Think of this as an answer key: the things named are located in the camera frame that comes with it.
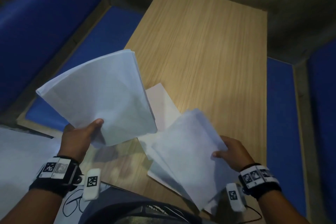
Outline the person's right hand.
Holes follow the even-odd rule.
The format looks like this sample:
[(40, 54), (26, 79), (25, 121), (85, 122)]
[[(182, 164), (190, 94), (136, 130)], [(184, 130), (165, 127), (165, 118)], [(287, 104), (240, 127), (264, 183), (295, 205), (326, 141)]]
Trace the person's right hand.
[(247, 166), (252, 166), (256, 163), (240, 141), (226, 136), (220, 137), (227, 147), (225, 151), (229, 153), (229, 159), (224, 159), (224, 161), (231, 169), (241, 172)]

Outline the person's left hand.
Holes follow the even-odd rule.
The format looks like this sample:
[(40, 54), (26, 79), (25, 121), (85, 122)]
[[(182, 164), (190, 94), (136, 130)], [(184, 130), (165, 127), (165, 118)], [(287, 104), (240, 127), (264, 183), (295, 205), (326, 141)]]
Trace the person's left hand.
[(57, 156), (69, 157), (82, 163), (92, 139), (83, 135), (83, 128), (74, 128), (71, 124), (65, 127)]

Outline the white paper sheets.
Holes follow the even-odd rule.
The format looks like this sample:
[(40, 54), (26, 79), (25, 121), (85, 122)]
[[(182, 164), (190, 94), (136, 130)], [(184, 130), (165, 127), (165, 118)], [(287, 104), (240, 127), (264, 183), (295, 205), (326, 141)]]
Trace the white paper sheets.
[(203, 210), (229, 183), (234, 171), (215, 151), (227, 146), (202, 111), (184, 112), (152, 144), (151, 158), (182, 186), (198, 210)]

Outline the thick white paper stack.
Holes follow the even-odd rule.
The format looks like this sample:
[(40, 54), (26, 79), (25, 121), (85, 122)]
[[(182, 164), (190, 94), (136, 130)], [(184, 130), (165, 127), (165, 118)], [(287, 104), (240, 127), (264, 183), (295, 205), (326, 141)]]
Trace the thick white paper stack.
[(125, 49), (78, 65), (36, 90), (75, 128), (96, 119), (95, 148), (114, 146), (158, 131), (135, 52)]

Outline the person's left forearm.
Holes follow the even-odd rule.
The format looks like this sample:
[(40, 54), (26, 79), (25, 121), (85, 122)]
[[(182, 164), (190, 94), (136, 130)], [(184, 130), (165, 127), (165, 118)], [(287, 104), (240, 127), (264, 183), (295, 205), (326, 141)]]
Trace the person's left forearm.
[(32, 189), (0, 220), (0, 224), (53, 224), (62, 201), (58, 194)]

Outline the person's right forearm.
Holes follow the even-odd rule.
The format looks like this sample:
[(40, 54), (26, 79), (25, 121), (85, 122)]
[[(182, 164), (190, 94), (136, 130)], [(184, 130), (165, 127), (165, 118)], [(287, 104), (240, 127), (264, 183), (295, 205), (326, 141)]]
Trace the person's right forearm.
[(280, 191), (265, 193), (258, 200), (266, 224), (310, 224)]

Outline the black marker wristband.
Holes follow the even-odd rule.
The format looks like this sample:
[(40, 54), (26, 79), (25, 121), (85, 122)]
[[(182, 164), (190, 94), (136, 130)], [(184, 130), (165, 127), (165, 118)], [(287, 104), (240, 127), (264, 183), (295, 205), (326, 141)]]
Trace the black marker wristband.
[(54, 156), (39, 169), (36, 178), (29, 186), (29, 191), (39, 189), (52, 192), (64, 198), (77, 187), (82, 175), (79, 162), (67, 156)]
[(282, 192), (279, 181), (271, 174), (269, 168), (259, 163), (245, 166), (239, 172), (238, 179), (244, 193), (252, 196), (257, 201), (268, 192)]

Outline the blue bench seat cushion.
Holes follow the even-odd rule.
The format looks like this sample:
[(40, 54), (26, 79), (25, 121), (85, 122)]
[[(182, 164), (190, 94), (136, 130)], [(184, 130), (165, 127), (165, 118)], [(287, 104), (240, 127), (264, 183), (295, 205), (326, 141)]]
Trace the blue bench seat cushion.
[(293, 67), (267, 58), (267, 167), (284, 196), (306, 217)]
[[(52, 79), (87, 61), (124, 49), (143, 15), (110, 7)], [(62, 132), (67, 124), (68, 121), (39, 96), (20, 120), (20, 125), (45, 134), (47, 128)]]

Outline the white paper sheet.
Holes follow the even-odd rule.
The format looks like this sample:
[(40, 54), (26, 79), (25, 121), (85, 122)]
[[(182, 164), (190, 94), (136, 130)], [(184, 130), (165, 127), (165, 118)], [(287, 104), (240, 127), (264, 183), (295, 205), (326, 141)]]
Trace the white paper sheet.
[[(138, 137), (138, 140), (147, 158), (149, 160), (153, 160), (151, 155), (153, 143), (166, 128), (168, 128), (177, 118), (179, 118), (181, 113), (161, 83), (147, 89), (146, 94), (155, 117), (157, 133)], [(156, 162), (152, 162), (147, 175), (166, 188), (191, 201), (191, 198), (187, 195), (187, 192), (185, 192), (182, 186), (177, 181), (175, 181), (169, 171), (166, 172)]]

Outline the dark grey trousers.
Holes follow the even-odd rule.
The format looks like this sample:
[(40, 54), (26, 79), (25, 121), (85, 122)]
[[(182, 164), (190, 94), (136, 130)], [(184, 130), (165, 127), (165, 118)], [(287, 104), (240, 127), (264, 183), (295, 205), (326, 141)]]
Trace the dark grey trousers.
[(78, 224), (215, 224), (179, 207), (110, 187), (90, 201)]

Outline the blue bench backrest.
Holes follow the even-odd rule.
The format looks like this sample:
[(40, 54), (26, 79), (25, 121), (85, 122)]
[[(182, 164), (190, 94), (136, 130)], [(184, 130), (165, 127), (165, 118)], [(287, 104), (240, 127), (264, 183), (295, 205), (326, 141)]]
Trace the blue bench backrest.
[(0, 112), (9, 107), (101, 0), (13, 0), (0, 9)]
[(336, 224), (336, 38), (307, 63), (323, 204)]

